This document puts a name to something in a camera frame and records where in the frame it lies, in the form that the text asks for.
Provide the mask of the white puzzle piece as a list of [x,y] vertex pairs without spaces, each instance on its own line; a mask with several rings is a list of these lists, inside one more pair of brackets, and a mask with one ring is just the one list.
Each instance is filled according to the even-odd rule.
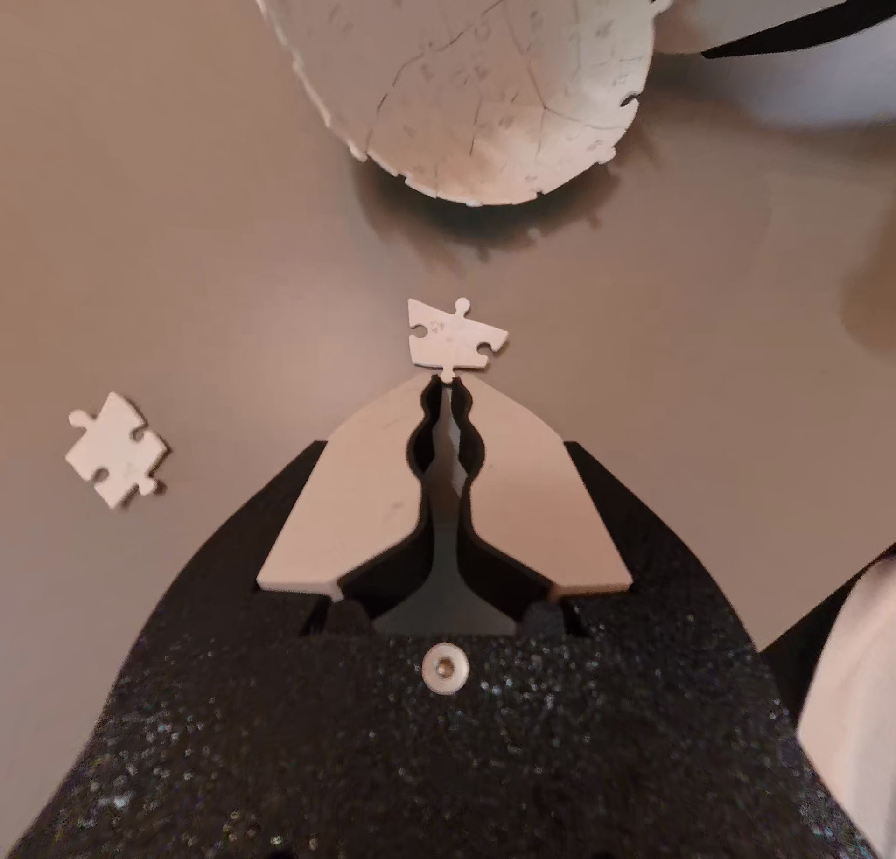
[[74,409],[68,423],[82,434],[65,454],[65,461],[91,483],[107,507],[118,510],[134,495],[146,497],[159,491],[155,472],[169,448],[126,398],[112,391],[95,416]]
[[467,315],[470,302],[458,298],[451,313],[409,298],[407,303],[410,361],[417,367],[437,370],[444,384],[451,384],[460,372],[487,369],[489,357],[480,350],[486,347],[498,354],[507,343],[507,330],[479,321]]

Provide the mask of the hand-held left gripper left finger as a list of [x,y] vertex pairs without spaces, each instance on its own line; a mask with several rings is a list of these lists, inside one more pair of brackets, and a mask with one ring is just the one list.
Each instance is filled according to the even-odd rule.
[[260,572],[266,592],[351,601],[377,619],[427,581],[439,378],[411,377],[361,407],[323,445]]

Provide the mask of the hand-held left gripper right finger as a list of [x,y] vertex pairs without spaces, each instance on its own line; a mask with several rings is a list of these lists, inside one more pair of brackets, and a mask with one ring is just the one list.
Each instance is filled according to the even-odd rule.
[[514,622],[566,598],[633,585],[561,436],[474,376],[452,385],[465,473],[457,530],[464,583]]

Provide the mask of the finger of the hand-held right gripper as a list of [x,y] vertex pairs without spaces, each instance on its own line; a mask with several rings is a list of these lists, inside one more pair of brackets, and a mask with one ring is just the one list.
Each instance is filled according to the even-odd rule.
[[655,25],[656,50],[708,58],[819,47],[894,18],[895,0],[673,0]]

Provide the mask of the white clothing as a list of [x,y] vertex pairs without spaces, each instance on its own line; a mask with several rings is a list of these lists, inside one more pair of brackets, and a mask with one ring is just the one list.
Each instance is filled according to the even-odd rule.
[[895,559],[856,582],[812,677],[798,739],[878,857],[895,856]]

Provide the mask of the colourful puzzle ball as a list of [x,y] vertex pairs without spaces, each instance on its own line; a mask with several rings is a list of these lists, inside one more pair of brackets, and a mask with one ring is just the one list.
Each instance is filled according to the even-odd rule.
[[256,2],[354,158],[482,207],[614,158],[673,0]]

